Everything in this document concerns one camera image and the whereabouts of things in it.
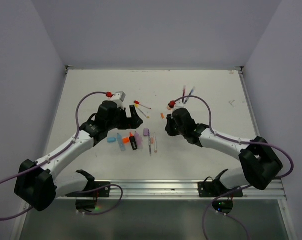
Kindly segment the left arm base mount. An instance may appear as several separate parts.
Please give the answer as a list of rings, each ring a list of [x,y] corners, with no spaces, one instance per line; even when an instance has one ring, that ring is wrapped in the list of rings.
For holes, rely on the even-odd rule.
[[[75,206],[78,211],[84,215],[95,216],[108,213],[114,208],[94,212],[98,198],[108,198],[110,196],[110,182],[95,181],[95,178],[84,170],[77,170],[75,177],[72,183],[68,185],[68,187],[72,187],[72,189],[69,190],[65,196],[77,198]]]

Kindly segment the yellow cap pen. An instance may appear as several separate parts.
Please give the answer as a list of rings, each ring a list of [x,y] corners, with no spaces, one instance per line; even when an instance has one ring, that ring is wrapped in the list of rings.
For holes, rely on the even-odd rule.
[[[135,108],[147,119],[149,119],[150,117],[144,113],[140,108],[139,108],[139,105],[138,104],[134,104],[135,105]]]

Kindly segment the blue gel pen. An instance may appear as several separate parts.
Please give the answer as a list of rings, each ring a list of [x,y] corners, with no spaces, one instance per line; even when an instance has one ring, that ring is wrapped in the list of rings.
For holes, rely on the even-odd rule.
[[[195,87],[193,87],[192,89],[191,89],[191,91],[190,91],[190,93],[187,95],[187,97],[184,99],[184,104],[186,104],[188,101],[189,101],[189,99],[190,99],[190,96],[194,93],[194,91],[195,91]]]

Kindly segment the red cap pen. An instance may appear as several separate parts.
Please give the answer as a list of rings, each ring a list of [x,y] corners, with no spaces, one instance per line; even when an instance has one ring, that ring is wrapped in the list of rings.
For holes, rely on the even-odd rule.
[[[148,110],[151,110],[151,109],[152,109],[151,107],[148,107],[148,106],[146,106],[146,105],[141,104],[141,103],[140,103],[139,101],[137,101],[137,100],[134,100],[133,103],[136,104],[136,105],[138,105],[138,106],[142,106],[143,108],[146,108],[146,109],[148,109]]]

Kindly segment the orange highlighter cap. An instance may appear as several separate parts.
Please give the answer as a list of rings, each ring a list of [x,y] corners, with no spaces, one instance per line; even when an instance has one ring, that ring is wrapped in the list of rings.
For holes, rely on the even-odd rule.
[[[130,139],[128,137],[125,137],[125,138],[122,139],[122,141],[123,141],[124,144],[127,144],[127,143],[130,142]]]

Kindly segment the light blue highlighter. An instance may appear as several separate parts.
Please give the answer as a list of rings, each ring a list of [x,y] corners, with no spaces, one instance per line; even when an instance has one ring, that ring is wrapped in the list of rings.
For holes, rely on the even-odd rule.
[[[116,139],[117,139],[117,142],[118,142],[118,145],[119,145],[119,148],[122,152],[126,151],[126,147],[125,147],[125,144],[123,142],[123,137],[121,134],[117,133],[117,136],[116,136]]]

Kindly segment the black orange highlighter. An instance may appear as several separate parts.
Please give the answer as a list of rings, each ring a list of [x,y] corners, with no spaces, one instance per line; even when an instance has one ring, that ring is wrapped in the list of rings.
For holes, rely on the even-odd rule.
[[[136,138],[131,132],[129,133],[129,141],[130,141],[132,150],[136,151],[138,149]]]

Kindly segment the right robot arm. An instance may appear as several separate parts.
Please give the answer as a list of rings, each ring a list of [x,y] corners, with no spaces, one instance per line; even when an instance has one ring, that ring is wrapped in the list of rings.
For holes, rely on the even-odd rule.
[[[167,115],[165,131],[171,137],[183,136],[191,145],[216,150],[240,162],[241,167],[225,169],[212,182],[204,184],[204,190],[212,196],[223,197],[245,185],[265,190],[283,168],[264,138],[258,136],[249,144],[243,144],[235,139],[229,141],[218,137],[211,132],[209,125],[196,123],[185,108]]]

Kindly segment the white peach marker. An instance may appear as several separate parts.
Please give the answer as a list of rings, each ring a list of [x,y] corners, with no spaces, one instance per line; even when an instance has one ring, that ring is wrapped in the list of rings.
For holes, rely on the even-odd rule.
[[[154,139],[154,152],[157,153],[158,152],[158,144],[157,144],[156,133],[154,133],[153,139]]]

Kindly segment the red gel pen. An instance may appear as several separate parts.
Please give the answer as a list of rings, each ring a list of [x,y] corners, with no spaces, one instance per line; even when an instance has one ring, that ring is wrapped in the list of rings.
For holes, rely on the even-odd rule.
[[[181,99],[181,101],[182,101],[183,104],[185,102],[185,100],[184,100],[185,96],[186,96],[186,85],[183,86],[183,90],[182,90],[182,99]]]

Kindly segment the purple highlighter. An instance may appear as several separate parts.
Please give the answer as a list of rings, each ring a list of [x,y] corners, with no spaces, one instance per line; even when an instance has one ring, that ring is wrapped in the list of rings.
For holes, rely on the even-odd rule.
[[[137,149],[142,150],[143,149],[143,139],[142,139],[142,137],[140,136],[140,134],[137,131],[135,131],[134,137],[135,137]]]

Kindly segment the clear purple gel pen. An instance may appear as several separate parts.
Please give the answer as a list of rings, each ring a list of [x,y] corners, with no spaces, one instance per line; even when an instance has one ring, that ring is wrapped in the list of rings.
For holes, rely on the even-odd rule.
[[[152,156],[152,138],[150,130],[148,130],[148,149],[149,149],[149,155]]]

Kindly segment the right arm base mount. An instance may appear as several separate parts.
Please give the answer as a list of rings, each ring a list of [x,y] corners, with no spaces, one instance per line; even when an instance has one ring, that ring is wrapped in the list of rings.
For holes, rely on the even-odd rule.
[[[200,198],[216,198],[223,194],[226,194],[232,189],[227,189],[220,181],[223,174],[225,174],[228,169],[223,170],[217,177],[212,178],[208,176],[205,180],[197,183],[197,190]],[[234,207],[234,198],[242,198],[244,196],[243,191],[226,195],[227,200],[216,200],[211,205],[212,207],[222,214],[229,214]]]

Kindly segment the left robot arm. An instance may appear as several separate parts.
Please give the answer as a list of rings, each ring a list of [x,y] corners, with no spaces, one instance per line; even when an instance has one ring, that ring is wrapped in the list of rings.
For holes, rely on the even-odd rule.
[[[131,116],[116,102],[104,101],[69,141],[36,161],[27,159],[20,165],[14,193],[39,212],[62,196],[92,195],[95,178],[87,171],[80,169],[67,177],[59,175],[80,155],[106,139],[110,131],[138,129],[144,121],[134,105],[130,105],[129,110]]]

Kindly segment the purple highlighter cap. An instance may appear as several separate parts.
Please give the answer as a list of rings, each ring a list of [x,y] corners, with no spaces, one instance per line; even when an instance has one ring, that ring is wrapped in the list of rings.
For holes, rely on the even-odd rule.
[[[144,129],[143,129],[143,135],[144,135],[145,137],[149,136],[149,135],[150,135],[150,130],[149,130],[148,128],[144,128]]]

